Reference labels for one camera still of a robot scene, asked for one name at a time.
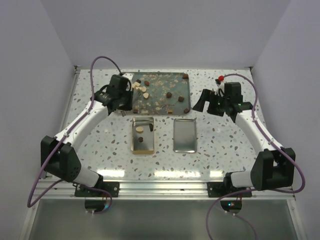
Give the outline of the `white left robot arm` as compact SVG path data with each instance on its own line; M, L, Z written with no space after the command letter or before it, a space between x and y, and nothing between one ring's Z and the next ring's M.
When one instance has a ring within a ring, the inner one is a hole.
M69 183L85 185L92 196L103 193L102 177L82 166L77 152L92 130L112 112L131 110L133 106L132 73L112 75L109 84L94 93L88 104L64 130L40 143L42 170Z

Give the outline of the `beige round chocolate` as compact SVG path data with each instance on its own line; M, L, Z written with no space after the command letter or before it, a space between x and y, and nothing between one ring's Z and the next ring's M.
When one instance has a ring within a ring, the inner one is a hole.
M142 126L138 126L135 128L135 130L138 132L138 133L142 133L144 131L144 128Z

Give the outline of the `metal tongs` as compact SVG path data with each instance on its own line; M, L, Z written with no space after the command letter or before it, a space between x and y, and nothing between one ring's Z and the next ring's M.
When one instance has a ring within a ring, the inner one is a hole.
M126 95L127 102L121 106L120 108L120 114L122 117L125 117L126 115L132 114L135 109L135 104L138 102L138 100L141 97L140 90L132 89L130 92L130 95Z

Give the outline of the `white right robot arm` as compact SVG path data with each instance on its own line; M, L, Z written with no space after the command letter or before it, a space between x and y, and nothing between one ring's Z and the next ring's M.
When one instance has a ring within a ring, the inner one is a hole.
M254 117L254 107L243 100L239 82L224 83L214 92L203 89L199 100L192 108L202 112L208 102L207 113L227 115L243 131L257 154L251 170L228 172L223 178L223 192L235 196L241 189L257 191L289 187L293 183L296 154L292 148L284 148Z

